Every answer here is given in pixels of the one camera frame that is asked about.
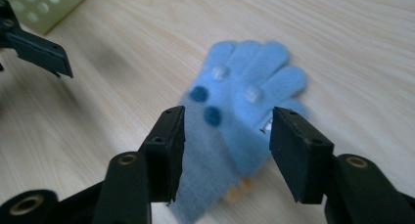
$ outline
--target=wood grain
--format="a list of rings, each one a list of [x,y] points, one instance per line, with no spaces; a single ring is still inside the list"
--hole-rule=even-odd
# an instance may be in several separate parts
[[[60,199],[102,180],[137,150],[221,40],[278,40],[305,70],[300,96],[335,154],[375,161],[415,196],[415,0],[86,0],[46,38],[67,50],[74,79],[1,53],[0,203],[32,189]],[[200,223],[324,223],[293,202],[270,160],[239,202]],[[155,223],[174,223],[163,204]]]

